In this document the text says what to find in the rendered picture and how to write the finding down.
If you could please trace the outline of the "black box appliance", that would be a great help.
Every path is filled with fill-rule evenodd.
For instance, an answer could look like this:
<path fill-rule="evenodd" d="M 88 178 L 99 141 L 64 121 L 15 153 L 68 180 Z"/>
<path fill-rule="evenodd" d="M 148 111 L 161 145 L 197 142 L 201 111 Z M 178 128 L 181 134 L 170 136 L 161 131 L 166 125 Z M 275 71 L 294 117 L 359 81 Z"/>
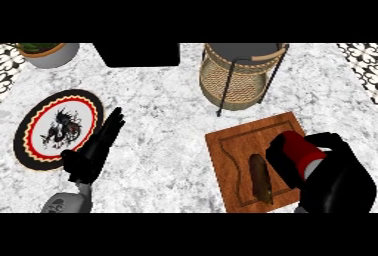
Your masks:
<path fill-rule="evenodd" d="M 166 67 L 181 64 L 178 43 L 95 43 L 108 67 Z"/>

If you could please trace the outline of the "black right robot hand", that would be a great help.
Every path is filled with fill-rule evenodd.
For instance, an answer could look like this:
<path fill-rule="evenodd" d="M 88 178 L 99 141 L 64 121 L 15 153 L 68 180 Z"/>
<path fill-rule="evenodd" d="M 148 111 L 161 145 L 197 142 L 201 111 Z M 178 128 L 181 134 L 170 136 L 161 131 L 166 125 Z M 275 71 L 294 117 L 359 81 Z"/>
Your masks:
<path fill-rule="evenodd" d="M 266 159 L 290 188 L 300 189 L 299 212 L 368 213 L 377 198 L 377 185 L 349 143 L 337 133 L 303 136 L 327 154 L 303 180 L 294 162 L 284 153 L 283 133 L 271 142 Z"/>

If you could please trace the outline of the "grey plant pot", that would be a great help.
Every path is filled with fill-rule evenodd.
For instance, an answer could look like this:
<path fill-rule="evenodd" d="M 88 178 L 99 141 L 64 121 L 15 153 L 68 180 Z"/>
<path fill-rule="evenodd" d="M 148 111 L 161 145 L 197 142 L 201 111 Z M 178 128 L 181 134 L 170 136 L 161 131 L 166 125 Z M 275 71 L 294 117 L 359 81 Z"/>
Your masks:
<path fill-rule="evenodd" d="M 54 49 L 42 53 L 26 53 L 20 51 L 27 61 L 42 69 L 58 68 L 65 65 L 77 55 L 79 43 L 61 43 Z"/>

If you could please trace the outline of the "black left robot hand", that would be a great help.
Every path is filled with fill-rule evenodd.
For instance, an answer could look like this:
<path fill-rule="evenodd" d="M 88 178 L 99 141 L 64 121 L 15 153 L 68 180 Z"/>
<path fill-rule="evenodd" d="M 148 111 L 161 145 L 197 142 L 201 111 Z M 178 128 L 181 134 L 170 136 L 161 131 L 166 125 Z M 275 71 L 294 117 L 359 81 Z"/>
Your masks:
<path fill-rule="evenodd" d="M 71 182 L 92 184 L 98 179 L 110 149 L 126 124 L 123 117 L 122 108 L 117 107 L 99 132 L 91 136 L 85 146 L 77 151 L 63 151 L 64 170 L 70 173 Z"/>

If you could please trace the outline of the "black white patterned mat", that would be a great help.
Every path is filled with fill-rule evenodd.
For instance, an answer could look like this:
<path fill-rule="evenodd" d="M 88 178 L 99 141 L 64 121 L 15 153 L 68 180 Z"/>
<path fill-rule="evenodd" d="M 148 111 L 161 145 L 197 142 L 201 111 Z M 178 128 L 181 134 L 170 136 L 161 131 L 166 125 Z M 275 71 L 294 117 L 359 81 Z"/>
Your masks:
<path fill-rule="evenodd" d="M 0 102 L 11 93 L 24 66 L 26 59 L 20 51 L 12 46 L 0 44 Z"/>
<path fill-rule="evenodd" d="M 339 43 L 373 103 L 378 106 L 378 43 Z"/>

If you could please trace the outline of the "round dragon-print plate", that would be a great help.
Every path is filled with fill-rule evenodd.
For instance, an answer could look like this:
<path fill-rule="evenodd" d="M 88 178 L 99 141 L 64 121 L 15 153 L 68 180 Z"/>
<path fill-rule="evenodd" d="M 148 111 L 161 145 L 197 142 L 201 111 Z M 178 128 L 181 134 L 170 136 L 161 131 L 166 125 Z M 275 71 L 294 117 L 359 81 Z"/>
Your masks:
<path fill-rule="evenodd" d="M 61 152 L 77 151 L 104 124 L 104 106 L 98 96 L 82 89 L 49 96 L 30 110 L 14 138 L 20 163 L 31 170 L 63 166 Z"/>

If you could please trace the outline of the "red can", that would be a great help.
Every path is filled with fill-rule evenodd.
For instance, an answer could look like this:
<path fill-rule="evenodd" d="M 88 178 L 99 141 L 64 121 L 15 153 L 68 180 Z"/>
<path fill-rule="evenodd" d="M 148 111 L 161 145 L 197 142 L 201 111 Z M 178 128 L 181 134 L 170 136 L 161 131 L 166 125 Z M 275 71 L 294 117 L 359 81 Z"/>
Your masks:
<path fill-rule="evenodd" d="M 296 131 L 285 131 L 284 153 L 294 162 L 299 175 L 306 180 L 324 161 L 327 154 L 319 148 L 306 141 Z"/>

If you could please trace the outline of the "wicker tiered basket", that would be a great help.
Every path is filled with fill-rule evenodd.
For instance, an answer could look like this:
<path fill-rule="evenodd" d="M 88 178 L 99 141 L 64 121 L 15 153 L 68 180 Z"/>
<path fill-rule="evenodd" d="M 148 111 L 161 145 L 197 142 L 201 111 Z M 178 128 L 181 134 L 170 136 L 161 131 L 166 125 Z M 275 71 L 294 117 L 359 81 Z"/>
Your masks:
<path fill-rule="evenodd" d="M 263 101 L 288 48 L 288 43 L 204 44 L 200 86 L 218 115 Z"/>

